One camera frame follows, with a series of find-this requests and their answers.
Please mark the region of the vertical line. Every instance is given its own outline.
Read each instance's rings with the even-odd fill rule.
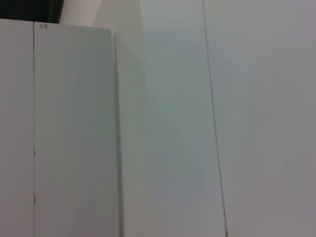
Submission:
[[[33,22],[33,231],[35,237],[35,23]]]
[[[120,145],[120,116],[119,116],[119,73],[117,61],[116,36],[112,37],[113,45],[113,67],[115,84],[115,116],[116,116],[116,143],[117,143],[117,171],[118,171],[118,218],[119,236],[124,237],[124,212],[123,212],[123,178],[122,178],[122,156]]]
[[[215,106],[214,106],[213,85],[212,85],[212,76],[211,76],[211,64],[210,64],[208,36],[207,36],[207,28],[206,28],[206,16],[205,16],[204,0],[202,0],[202,10],[203,10],[203,20],[204,20],[204,33],[205,33],[205,40],[206,40],[206,54],[207,54],[207,62],[208,62],[208,73],[209,73],[209,81],[210,81],[210,89],[211,89],[211,100],[212,100],[212,107],[213,107],[213,119],[214,119],[214,129],[215,129],[217,163],[218,163],[219,178],[220,178],[220,184],[221,184],[225,232],[226,232],[226,235],[227,235],[227,233],[228,233],[227,231],[228,230],[227,230],[227,219],[226,219],[226,206],[225,206],[225,199],[224,199],[222,169],[221,169],[221,163],[220,163],[220,159],[219,159],[218,136],[217,136],[217,126],[216,126],[216,116],[215,116]]]

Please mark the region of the white cabinet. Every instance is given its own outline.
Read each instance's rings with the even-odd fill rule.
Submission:
[[[118,237],[111,32],[35,23],[37,237]]]
[[[0,20],[0,236],[34,236],[33,23]]]
[[[0,32],[0,236],[118,237],[111,31]]]

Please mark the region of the cabinet door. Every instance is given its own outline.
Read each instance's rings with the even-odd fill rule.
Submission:
[[[0,20],[0,236],[34,236],[33,22]]]
[[[37,237],[118,237],[111,32],[35,23]]]

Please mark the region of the dark ceiling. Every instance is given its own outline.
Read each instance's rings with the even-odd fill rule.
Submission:
[[[0,0],[0,18],[59,23],[64,0]]]

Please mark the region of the wall seam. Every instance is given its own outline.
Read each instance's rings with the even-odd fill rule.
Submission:
[[[211,103],[212,103],[212,107],[213,107],[212,109],[213,109],[215,141],[216,141],[216,154],[217,154],[217,163],[218,163],[219,178],[220,178],[220,185],[221,185],[221,195],[222,195],[223,212],[224,212],[225,234],[226,234],[226,237],[227,237],[227,236],[228,236],[228,229],[227,229],[227,218],[226,218],[226,205],[225,205],[225,199],[224,199],[224,189],[223,189],[223,179],[222,179],[221,163],[220,163],[220,158],[219,158],[217,125],[216,125],[214,96],[213,96],[213,85],[212,85],[212,76],[211,76],[211,64],[210,64],[210,55],[209,55],[209,46],[208,46],[208,36],[207,36],[207,27],[206,27],[205,6],[204,6],[204,0],[201,0],[201,1],[202,1],[203,23],[204,23],[204,33],[205,33],[205,41],[206,41],[206,54],[207,54],[208,74],[209,74],[210,92],[211,92],[211,100],[212,100]]]
[[[33,22],[33,189],[34,189],[34,209],[33,209],[33,231],[35,237],[35,22]]]

